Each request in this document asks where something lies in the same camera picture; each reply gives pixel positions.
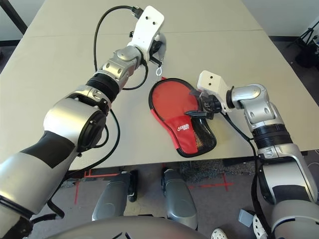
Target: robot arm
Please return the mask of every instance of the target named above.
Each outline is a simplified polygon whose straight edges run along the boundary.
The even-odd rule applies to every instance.
[[[0,238],[29,235],[30,217],[51,198],[73,160],[98,143],[111,103],[134,71],[153,57],[156,37],[162,39],[158,51],[164,54],[165,41],[159,36],[163,22],[160,12],[146,7],[128,46],[115,51],[85,85],[49,110],[38,143],[1,164]]]
[[[214,95],[223,113],[244,110],[261,161],[258,178],[262,195],[276,205],[272,221],[276,238],[306,238],[303,228],[319,235],[317,186],[266,88],[259,84],[231,88],[222,77],[208,71],[200,74],[197,88],[206,96]]]

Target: white table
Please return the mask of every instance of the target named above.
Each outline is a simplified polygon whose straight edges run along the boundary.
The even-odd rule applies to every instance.
[[[202,6],[178,2],[185,5],[179,7],[176,1],[148,1],[165,15],[162,32],[167,38],[167,52],[163,75],[181,78],[196,86],[200,72],[209,70],[223,76],[229,85],[261,83],[267,87],[271,101],[300,150],[318,148],[318,106],[244,5],[238,0],[207,0]],[[95,24],[103,11],[122,3],[124,1],[115,0],[47,0],[44,3],[0,75],[1,161],[37,142],[43,134],[42,122],[50,107],[92,76]],[[136,4],[146,6],[142,0]],[[199,24],[192,22],[188,13],[192,13]],[[112,56],[114,50],[127,44],[128,33],[136,22],[128,12],[113,15],[113,20],[106,19],[98,38],[99,65]],[[114,154],[99,167],[190,160],[179,156],[168,133],[150,113],[148,95],[157,80],[155,70],[156,66],[151,64],[143,87],[121,92],[114,101],[112,108],[120,122],[121,140]],[[143,75],[141,68],[127,86],[136,85]],[[249,134],[243,111],[231,113],[231,118]],[[217,138],[217,146],[191,160],[252,155],[249,145],[222,117],[217,115],[208,122]],[[95,162],[113,147],[117,131],[112,117],[108,117],[107,124],[109,143],[85,152],[71,169]]]

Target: logo on bag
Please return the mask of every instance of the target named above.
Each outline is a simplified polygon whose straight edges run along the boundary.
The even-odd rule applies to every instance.
[[[189,129],[189,124],[184,124],[184,125],[181,125],[180,127],[178,127],[177,131],[187,130],[187,129]]]

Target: red pouch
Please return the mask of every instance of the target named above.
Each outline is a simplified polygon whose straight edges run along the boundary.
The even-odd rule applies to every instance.
[[[188,82],[169,78],[151,89],[149,105],[153,116],[168,131],[178,153],[186,158],[211,151],[216,138],[205,118],[192,118],[184,113],[202,111],[198,98]]]

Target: white crocs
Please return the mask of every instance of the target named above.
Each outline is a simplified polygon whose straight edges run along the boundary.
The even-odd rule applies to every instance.
[[[260,220],[256,214],[253,217],[253,229],[257,239],[267,239],[266,231],[261,225]]]
[[[211,234],[211,239],[228,239],[228,238],[222,229],[216,228]]]

